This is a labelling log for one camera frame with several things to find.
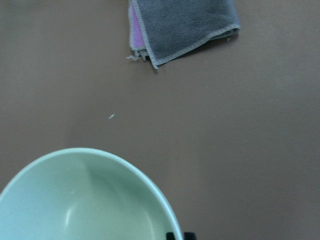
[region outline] bowl rim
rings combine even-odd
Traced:
[[[62,150],[57,150],[51,153],[48,153],[46,155],[43,155],[39,157],[38,159],[32,161],[27,166],[25,166],[22,170],[20,170],[12,179],[11,181],[6,185],[6,187],[3,189],[3,191],[0,193],[0,205],[2,200],[5,198],[6,194],[10,191],[10,189],[13,187],[13,185],[29,170],[34,168],[35,166],[48,161],[49,159],[59,157],[61,155],[67,155],[67,154],[92,154],[92,155],[98,155],[107,159],[110,159],[112,161],[115,161],[122,165],[123,167],[127,168],[129,171],[131,171],[135,176],[137,176],[153,193],[153,195],[156,197],[159,204],[162,206],[162,209],[164,210],[165,214],[167,215],[170,224],[173,228],[174,236],[176,240],[183,240],[182,231],[180,229],[178,220],[176,218],[176,215],[170,206],[168,200],[166,199],[165,195],[161,192],[161,190],[158,188],[158,186],[141,170],[139,170],[136,166],[129,163],[128,161],[124,160],[123,158],[104,151],[99,150],[95,148],[88,148],[88,147],[73,147],[73,148],[66,148]]]

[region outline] gray towel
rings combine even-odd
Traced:
[[[130,46],[155,69],[240,28],[232,0],[129,0]],[[141,38],[144,44],[135,45]]]

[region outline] black object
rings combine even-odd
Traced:
[[[166,240],[176,240],[173,232],[166,233]],[[197,240],[196,234],[194,232],[185,232],[184,240]]]

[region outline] bowl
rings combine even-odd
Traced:
[[[111,153],[69,148],[21,170],[0,195],[4,240],[183,240],[159,188]]]

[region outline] towel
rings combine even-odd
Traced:
[[[131,57],[155,69],[240,28],[233,0],[129,0],[128,14]]]

